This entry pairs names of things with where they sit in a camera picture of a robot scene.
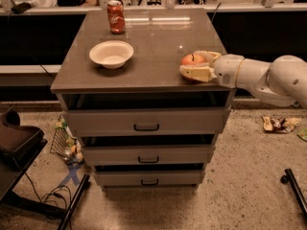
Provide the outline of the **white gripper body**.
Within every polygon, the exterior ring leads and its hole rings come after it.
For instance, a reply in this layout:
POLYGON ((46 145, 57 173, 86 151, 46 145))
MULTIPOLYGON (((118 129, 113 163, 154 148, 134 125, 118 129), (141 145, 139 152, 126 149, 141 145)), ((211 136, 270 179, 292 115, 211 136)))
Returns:
POLYGON ((242 56, 233 54, 218 57, 213 63, 217 84, 223 87, 235 88, 237 72, 244 59, 242 56))

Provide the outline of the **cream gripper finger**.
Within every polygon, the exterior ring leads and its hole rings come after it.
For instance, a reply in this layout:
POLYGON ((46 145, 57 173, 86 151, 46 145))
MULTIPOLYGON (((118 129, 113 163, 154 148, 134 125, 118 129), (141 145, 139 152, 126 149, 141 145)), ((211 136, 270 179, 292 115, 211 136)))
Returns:
POLYGON ((209 82, 216 78, 214 70, 209 66, 180 65, 179 72, 190 81, 209 82))
POLYGON ((221 56, 218 52, 211 51, 195 51, 195 54, 200 55, 205 58, 205 60, 209 63, 214 62, 217 58, 221 56))

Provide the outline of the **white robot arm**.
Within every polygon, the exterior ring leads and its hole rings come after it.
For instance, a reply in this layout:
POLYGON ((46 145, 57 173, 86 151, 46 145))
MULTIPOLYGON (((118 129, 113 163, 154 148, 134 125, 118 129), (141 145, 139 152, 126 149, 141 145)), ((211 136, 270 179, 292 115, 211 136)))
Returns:
POLYGON ((307 62, 295 56, 273 62, 239 55, 196 51, 191 63, 181 63, 180 74, 191 81, 215 80, 219 86, 247 90, 254 98, 279 107, 299 103, 307 108, 307 62))

